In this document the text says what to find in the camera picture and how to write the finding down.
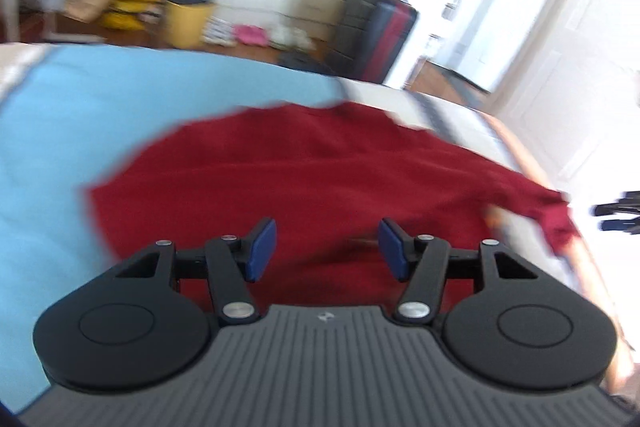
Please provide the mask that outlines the red knit cardigan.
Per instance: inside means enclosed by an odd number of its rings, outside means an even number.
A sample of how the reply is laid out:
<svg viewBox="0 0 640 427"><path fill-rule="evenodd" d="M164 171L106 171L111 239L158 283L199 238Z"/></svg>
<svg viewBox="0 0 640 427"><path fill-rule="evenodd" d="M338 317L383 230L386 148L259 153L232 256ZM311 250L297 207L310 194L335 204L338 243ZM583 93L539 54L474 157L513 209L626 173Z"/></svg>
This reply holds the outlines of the red knit cardigan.
<svg viewBox="0 0 640 427"><path fill-rule="evenodd" d="M576 232L560 193L357 103L189 122L87 196L122 259L157 239L196 248L272 218L277 249L253 289L261 306L391 306L401 286L374 243L386 218L464 249L487 239L492 207L534 220L554 251Z"/></svg>

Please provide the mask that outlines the yellow plastic bag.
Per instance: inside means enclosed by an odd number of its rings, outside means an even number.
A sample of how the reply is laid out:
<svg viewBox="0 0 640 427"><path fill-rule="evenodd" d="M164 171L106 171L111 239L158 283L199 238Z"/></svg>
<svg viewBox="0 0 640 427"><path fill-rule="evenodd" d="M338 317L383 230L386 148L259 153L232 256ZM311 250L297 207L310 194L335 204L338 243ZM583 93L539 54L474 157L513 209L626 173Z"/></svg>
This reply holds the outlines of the yellow plastic bag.
<svg viewBox="0 0 640 427"><path fill-rule="evenodd" d="M98 24L107 29L142 31L160 20L163 0L111 0L98 18Z"/></svg>

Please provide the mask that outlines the pink slippers pair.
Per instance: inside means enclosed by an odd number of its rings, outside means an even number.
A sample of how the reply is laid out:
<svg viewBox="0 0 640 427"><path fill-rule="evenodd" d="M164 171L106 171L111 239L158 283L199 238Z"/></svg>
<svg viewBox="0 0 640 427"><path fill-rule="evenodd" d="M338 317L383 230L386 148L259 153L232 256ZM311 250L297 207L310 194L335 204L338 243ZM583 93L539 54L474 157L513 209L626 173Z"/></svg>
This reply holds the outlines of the pink slippers pair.
<svg viewBox="0 0 640 427"><path fill-rule="evenodd" d="M244 46L269 46L269 38L264 28L254 25L235 25L233 35Z"/></svg>

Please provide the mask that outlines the yellow trash bin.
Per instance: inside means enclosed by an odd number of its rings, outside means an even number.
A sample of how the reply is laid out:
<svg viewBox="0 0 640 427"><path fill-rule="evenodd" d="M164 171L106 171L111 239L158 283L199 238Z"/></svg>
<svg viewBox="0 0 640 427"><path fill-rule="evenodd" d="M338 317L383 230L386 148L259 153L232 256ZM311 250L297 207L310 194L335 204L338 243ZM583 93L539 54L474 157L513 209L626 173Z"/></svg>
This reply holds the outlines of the yellow trash bin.
<svg viewBox="0 0 640 427"><path fill-rule="evenodd" d="M165 41L177 49L198 48L214 7L215 0L166 0Z"/></svg>

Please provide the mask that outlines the white sneakers pair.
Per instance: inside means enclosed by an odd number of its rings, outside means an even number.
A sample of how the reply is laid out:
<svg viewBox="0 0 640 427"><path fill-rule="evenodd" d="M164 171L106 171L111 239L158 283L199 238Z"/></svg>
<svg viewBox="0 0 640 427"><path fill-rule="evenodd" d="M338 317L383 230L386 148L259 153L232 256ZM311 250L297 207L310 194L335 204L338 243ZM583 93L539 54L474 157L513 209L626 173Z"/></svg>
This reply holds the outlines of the white sneakers pair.
<svg viewBox="0 0 640 427"><path fill-rule="evenodd" d="M234 27L232 23L221 20L217 17L211 17L205 23L202 41L212 46L230 46L236 45Z"/></svg>

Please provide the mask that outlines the grey slippers pair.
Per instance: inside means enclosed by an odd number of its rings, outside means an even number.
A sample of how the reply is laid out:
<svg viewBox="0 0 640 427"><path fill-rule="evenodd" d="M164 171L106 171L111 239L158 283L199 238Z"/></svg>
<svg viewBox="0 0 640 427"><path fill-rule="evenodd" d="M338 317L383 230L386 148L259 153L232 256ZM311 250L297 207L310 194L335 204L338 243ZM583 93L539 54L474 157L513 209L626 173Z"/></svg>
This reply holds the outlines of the grey slippers pair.
<svg viewBox="0 0 640 427"><path fill-rule="evenodd" d="M276 26L270 30L269 44L279 50L299 50L303 52L311 52L316 46L306 31L297 27Z"/></svg>

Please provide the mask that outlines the black red suitcase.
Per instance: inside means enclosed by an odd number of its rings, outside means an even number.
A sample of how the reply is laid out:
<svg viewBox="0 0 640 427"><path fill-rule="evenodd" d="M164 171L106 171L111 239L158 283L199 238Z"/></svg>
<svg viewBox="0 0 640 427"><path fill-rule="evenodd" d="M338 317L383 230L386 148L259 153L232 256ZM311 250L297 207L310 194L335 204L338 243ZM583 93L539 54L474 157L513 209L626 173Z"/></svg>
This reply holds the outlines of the black red suitcase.
<svg viewBox="0 0 640 427"><path fill-rule="evenodd" d="M346 0L324 64L340 77L383 83L418 16L407 0Z"/></svg>

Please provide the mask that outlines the striped blue bed sheet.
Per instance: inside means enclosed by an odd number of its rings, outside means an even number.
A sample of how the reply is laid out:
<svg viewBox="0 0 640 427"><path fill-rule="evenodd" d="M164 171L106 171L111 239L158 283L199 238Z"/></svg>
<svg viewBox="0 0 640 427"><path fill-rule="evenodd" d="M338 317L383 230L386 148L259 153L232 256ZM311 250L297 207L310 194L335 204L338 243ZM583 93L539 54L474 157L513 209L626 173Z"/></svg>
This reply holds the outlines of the striped blue bed sheet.
<svg viewBox="0 0 640 427"><path fill-rule="evenodd" d="M134 262L129 283L145 282L160 257L180 248L157 239L117 257L87 196L142 148L189 122L250 108L357 103L396 124L526 174L473 109L380 84L299 72L215 54L119 46L6 44L1 49L1 404L20 413L50 385L32 332L41 314L113 265ZM489 223L490 234L498 230ZM547 269L554 251L537 223L520 220L508 245Z"/></svg>

